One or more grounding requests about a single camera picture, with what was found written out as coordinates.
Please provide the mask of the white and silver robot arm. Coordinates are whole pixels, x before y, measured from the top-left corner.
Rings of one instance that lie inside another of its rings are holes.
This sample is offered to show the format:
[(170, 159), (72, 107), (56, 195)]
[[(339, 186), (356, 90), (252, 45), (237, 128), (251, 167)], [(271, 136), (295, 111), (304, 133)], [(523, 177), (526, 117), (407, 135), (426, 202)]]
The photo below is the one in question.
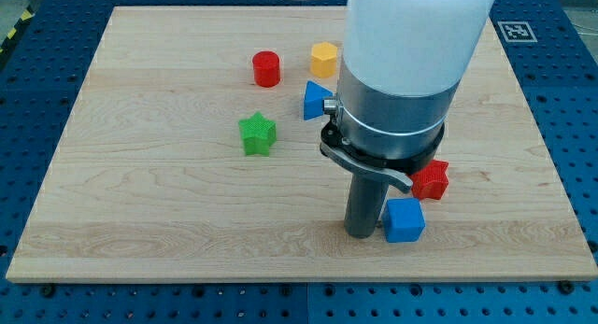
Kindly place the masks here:
[(347, 0), (345, 39), (321, 151), (350, 190), (411, 188), (443, 138), (452, 98), (494, 0)]

